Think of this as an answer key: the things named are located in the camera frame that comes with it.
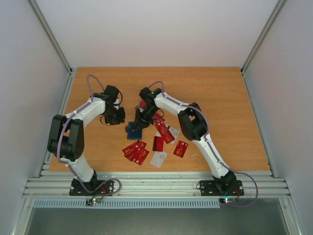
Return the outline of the blue leather card holder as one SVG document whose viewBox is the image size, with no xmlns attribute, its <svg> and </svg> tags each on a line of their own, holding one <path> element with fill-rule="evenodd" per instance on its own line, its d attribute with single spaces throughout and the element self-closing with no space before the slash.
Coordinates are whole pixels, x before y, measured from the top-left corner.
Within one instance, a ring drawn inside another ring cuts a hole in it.
<svg viewBox="0 0 313 235">
<path fill-rule="evenodd" d="M 125 127 L 125 132 L 127 133 L 128 140 L 142 140 L 142 130 L 134 130 L 134 122 L 129 122 Z"/>
</svg>

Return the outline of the white card bottom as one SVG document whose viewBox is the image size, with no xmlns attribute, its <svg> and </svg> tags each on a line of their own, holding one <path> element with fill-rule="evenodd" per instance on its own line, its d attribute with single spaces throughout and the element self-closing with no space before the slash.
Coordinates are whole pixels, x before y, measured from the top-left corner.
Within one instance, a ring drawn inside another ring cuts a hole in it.
<svg viewBox="0 0 313 235">
<path fill-rule="evenodd" d="M 150 164 L 157 168 L 160 168 L 166 157 L 167 157 L 166 152 L 155 152 L 150 161 Z"/>
</svg>

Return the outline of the white card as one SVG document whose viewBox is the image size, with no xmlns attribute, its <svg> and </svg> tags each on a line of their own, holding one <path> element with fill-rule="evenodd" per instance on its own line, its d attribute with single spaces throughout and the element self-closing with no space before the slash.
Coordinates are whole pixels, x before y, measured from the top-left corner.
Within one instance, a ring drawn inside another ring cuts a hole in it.
<svg viewBox="0 0 313 235">
<path fill-rule="evenodd" d="M 174 136 L 174 138 L 176 139 L 178 137 L 179 133 L 180 133 L 180 130 L 175 129 L 173 127 L 170 127 L 169 130 L 172 133 L 172 135 Z"/>
<path fill-rule="evenodd" d="M 160 168 L 166 157 L 167 157 L 166 152 L 155 152 L 150 161 L 150 164 L 157 168 Z"/>
</svg>

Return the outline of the red vip card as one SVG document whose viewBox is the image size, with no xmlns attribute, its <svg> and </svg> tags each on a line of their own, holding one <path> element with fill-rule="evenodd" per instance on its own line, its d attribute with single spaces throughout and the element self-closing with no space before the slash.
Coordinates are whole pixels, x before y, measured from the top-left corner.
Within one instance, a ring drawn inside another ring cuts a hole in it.
<svg viewBox="0 0 313 235">
<path fill-rule="evenodd" d="M 169 128 L 166 126 L 164 122 L 161 121 L 161 122 L 156 123 L 155 127 L 167 144 L 175 140 L 175 137 L 170 132 Z"/>
<path fill-rule="evenodd" d="M 138 165 L 142 165 L 149 151 L 145 149 L 145 144 L 137 145 L 134 150 L 127 156 L 128 160 L 135 162 Z"/>
<path fill-rule="evenodd" d="M 183 141 L 178 141 L 173 154 L 180 158 L 183 158 L 187 148 L 188 148 L 188 143 L 183 142 Z"/>
<path fill-rule="evenodd" d="M 141 141 L 136 141 L 132 143 L 131 145 L 122 149 L 122 151 L 123 151 L 124 156 L 128 158 L 128 157 L 131 157 L 134 154 L 134 152 L 138 150 L 140 147 L 141 147 Z"/>
<path fill-rule="evenodd" d="M 163 118 L 163 116 L 160 116 L 158 113 L 154 114 L 152 116 L 152 120 L 154 123 L 160 123 L 160 122 L 164 122 L 165 119 Z"/>
</svg>

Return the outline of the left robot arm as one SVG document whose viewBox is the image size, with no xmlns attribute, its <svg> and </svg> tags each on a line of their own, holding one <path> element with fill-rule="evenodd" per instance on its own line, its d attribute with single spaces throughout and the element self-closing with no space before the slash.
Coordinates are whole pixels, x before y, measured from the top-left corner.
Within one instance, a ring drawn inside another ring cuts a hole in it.
<svg viewBox="0 0 313 235">
<path fill-rule="evenodd" d="M 103 92 L 93 93 L 78 109 L 66 115 L 55 115 L 51 122 L 47 150 L 58 162 L 73 173 L 71 195 L 102 193 L 106 181 L 99 181 L 97 173 L 88 164 L 85 155 L 84 129 L 96 117 L 108 126 L 125 122 L 125 110 L 120 106 L 122 94 L 115 86 L 108 85 Z"/>
</svg>

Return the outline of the red card magnetic stripe back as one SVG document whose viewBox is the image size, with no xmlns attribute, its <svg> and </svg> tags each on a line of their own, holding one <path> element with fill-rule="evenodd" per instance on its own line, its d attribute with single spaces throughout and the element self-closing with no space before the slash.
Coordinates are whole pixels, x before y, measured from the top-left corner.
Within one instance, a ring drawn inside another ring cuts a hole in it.
<svg viewBox="0 0 313 235">
<path fill-rule="evenodd" d="M 136 108 L 142 109 L 142 110 L 145 109 L 145 107 L 146 107 L 146 102 L 144 100 L 140 101 L 136 106 Z"/>
</svg>

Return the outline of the white card under stack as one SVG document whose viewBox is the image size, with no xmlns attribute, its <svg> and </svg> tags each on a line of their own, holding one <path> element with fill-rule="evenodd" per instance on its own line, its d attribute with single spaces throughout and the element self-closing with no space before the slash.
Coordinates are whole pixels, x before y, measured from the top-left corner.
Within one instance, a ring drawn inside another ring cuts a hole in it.
<svg viewBox="0 0 313 235">
<path fill-rule="evenodd" d="M 169 130 L 172 133 L 172 135 L 174 136 L 174 138 L 176 139 L 178 137 L 179 133 L 180 133 L 180 130 L 175 129 L 173 127 L 170 127 Z"/>
</svg>

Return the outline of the left controller board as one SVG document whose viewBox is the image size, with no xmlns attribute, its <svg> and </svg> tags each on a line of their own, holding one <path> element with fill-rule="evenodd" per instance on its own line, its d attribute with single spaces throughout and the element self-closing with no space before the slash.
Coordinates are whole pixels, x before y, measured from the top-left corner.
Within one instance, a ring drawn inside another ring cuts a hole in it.
<svg viewBox="0 0 313 235">
<path fill-rule="evenodd" d="M 86 206 L 95 206 L 97 204 L 100 204 L 102 201 L 101 198 L 92 198 L 92 199 L 87 199 L 86 200 Z"/>
</svg>

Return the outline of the controller board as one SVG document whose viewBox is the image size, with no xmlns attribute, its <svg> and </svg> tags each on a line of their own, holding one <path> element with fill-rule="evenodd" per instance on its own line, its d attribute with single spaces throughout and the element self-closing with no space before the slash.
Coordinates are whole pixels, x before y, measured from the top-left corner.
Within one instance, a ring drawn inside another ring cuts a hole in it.
<svg viewBox="0 0 313 235">
<path fill-rule="evenodd" d="M 229 198 L 229 197 L 226 197 L 226 198 L 220 198 L 220 203 L 221 204 L 231 204 L 231 203 L 235 203 L 237 202 L 239 199 L 238 198 Z"/>
<path fill-rule="evenodd" d="M 87 199 L 86 200 L 86 206 L 95 206 L 97 204 L 100 204 L 102 201 L 101 198 L 92 198 L 92 199 Z"/>
</svg>

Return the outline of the right controller board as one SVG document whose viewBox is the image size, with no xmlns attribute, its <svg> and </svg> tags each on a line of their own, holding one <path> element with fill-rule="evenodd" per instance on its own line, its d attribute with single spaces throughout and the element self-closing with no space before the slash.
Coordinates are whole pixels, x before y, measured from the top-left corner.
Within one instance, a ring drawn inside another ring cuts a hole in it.
<svg viewBox="0 0 313 235">
<path fill-rule="evenodd" d="M 237 202 L 239 199 L 238 198 L 229 198 L 229 197 L 226 197 L 226 198 L 220 198 L 220 203 L 221 204 L 231 204 L 231 203 L 235 203 Z"/>
</svg>

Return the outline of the left aluminium corner post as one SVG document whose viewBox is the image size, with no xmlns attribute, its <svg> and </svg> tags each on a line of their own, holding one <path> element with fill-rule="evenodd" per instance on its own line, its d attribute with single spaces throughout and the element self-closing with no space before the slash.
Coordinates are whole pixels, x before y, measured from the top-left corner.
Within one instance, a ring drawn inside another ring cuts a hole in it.
<svg viewBox="0 0 313 235">
<path fill-rule="evenodd" d="M 72 73 L 72 68 L 69 65 L 69 62 L 67 61 L 59 43 L 57 42 L 50 26 L 48 25 L 47 20 L 45 19 L 38 3 L 36 0 L 27 0 L 27 2 L 29 3 L 31 9 L 33 10 L 36 18 L 38 19 L 40 25 L 42 26 L 44 32 L 46 33 L 48 39 L 50 40 L 52 46 L 54 47 L 55 51 L 57 52 L 59 58 L 61 59 L 64 67 L 66 68 L 68 74 Z"/>
</svg>

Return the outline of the aluminium corner post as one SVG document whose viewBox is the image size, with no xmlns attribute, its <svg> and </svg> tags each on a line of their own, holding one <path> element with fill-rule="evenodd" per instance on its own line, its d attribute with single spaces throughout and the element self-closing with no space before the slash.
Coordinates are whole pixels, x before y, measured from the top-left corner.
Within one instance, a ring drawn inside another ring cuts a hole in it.
<svg viewBox="0 0 313 235">
<path fill-rule="evenodd" d="M 256 53 L 258 52 L 259 48 L 261 47 L 264 39 L 268 35 L 269 31 L 271 30 L 274 22 L 278 18 L 280 12 L 282 11 L 284 5 L 286 4 L 287 0 L 278 0 L 270 13 L 264 27 L 262 28 L 255 44 L 253 45 L 248 57 L 246 58 L 243 66 L 241 67 L 241 74 L 244 75 L 246 70 L 248 69 L 249 65 L 251 64 L 253 58 L 255 57 Z"/>
<path fill-rule="evenodd" d="M 54 47 L 55 51 L 57 52 L 59 58 L 61 59 L 64 67 L 66 68 L 68 74 L 72 73 L 72 68 L 69 65 L 69 62 L 67 61 L 59 43 L 57 42 L 50 26 L 48 25 L 47 20 L 45 19 L 38 3 L 36 0 L 27 0 L 27 2 L 29 3 L 31 9 L 33 10 L 36 18 L 38 19 L 40 25 L 42 26 L 44 32 L 46 33 L 48 39 L 50 40 L 52 46 Z"/>
</svg>

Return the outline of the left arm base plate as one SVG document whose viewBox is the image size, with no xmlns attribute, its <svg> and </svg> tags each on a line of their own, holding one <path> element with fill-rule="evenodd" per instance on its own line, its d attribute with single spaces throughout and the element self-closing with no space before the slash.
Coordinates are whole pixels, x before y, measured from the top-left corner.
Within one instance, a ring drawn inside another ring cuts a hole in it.
<svg viewBox="0 0 313 235">
<path fill-rule="evenodd" d="M 110 180 L 103 184 L 100 188 L 96 189 L 103 181 L 95 180 L 90 182 L 83 182 L 85 188 L 90 191 L 88 192 L 82 184 L 73 179 L 70 185 L 69 195 L 70 196 L 95 196 L 101 195 L 103 193 L 110 194 L 113 192 L 114 189 L 114 181 Z"/>
</svg>

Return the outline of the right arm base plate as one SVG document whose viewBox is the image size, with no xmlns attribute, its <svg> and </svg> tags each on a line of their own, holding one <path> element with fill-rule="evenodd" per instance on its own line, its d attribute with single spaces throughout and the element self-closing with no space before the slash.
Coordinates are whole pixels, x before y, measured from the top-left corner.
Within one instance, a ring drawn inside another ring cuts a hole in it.
<svg viewBox="0 0 313 235">
<path fill-rule="evenodd" d="M 201 196 L 244 196 L 243 184 L 236 180 L 234 184 L 224 193 L 219 192 L 213 180 L 202 180 L 196 185 L 201 192 Z"/>
</svg>

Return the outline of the aluminium rail frame front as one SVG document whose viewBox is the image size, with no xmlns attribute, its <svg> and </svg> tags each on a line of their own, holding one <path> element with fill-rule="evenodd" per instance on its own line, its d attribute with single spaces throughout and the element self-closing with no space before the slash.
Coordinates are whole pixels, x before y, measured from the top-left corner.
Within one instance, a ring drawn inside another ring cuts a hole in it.
<svg viewBox="0 0 313 235">
<path fill-rule="evenodd" d="M 289 198 L 287 182 L 274 178 L 268 171 L 250 172 L 250 177 L 238 174 L 242 181 L 244 198 Z M 38 178 L 29 178 L 23 190 L 23 197 L 29 198 L 67 198 L 72 181 L 70 172 L 42 171 Z M 115 198 L 199 198 L 201 193 L 197 184 L 210 180 L 210 172 L 99 172 L 98 178 L 116 178 L 122 189 Z"/>
</svg>

